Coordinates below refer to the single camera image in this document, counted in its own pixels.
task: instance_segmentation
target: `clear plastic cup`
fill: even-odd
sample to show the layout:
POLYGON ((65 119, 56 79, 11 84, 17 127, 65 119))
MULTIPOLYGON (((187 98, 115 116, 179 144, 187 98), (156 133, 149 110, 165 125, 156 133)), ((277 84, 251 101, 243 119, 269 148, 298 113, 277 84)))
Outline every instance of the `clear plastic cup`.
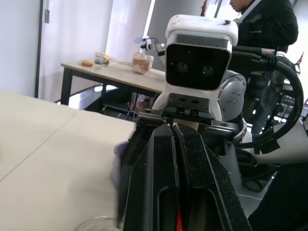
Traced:
POLYGON ((93 218, 78 225, 74 231, 121 231, 122 227, 116 228, 117 224, 118 221, 115 218, 93 218))

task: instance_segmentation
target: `table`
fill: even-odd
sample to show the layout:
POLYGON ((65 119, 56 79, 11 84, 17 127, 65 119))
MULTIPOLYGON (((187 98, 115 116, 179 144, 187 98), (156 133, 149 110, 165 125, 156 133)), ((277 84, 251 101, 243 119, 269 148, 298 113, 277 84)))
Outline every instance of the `table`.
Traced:
POLYGON ((115 216, 114 147, 133 123, 1 91, 0 103, 1 230, 72 231, 115 216))
POLYGON ((108 66, 94 64, 93 67, 84 67, 80 63, 61 64, 64 67, 61 104, 68 105, 73 76, 102 83, 101 99, 105 96, 105 86, 107 85, 151 97, 163 92, 165 82, 165 73, 163 71, 152 69, 142 75, 133 72, 129 63, 112 60, 108 66))

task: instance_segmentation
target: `door frame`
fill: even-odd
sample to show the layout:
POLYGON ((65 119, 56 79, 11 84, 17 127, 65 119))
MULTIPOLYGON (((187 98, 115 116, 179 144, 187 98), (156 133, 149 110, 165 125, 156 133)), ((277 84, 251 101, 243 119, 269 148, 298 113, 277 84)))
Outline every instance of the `door frame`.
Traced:
POLYGON ((44 9, 44 0, 40 0, 39 7, 39 28, 38 28, 38 53, 37 53, 37 68, 36 68, 36 76, 35 76, 35 92, 34 97, 38 98, 39 96, 39 67, 40 67, 40 53, 42 46, 42 27, 43 27, 43 9, 44 9))

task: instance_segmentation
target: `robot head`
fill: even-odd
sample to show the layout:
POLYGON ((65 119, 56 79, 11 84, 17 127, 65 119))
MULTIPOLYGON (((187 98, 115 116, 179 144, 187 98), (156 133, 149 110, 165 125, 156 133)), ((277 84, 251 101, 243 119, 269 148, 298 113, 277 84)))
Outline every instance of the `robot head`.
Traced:
POLYGON ((166 31, 166 81, 178 87, 217 90, 238 41, 235 22, 176 15, 166 31))

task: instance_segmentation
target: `bread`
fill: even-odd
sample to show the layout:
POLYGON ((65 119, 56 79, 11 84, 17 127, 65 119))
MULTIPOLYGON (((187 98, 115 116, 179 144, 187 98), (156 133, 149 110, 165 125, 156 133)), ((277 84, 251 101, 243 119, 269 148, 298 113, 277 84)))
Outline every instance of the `bread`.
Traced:
POLYGON ((82 61, 81 63, 82 66, 86 66, 86 67, 92 67, 93 63, 89 62, 89 61, 82 61))

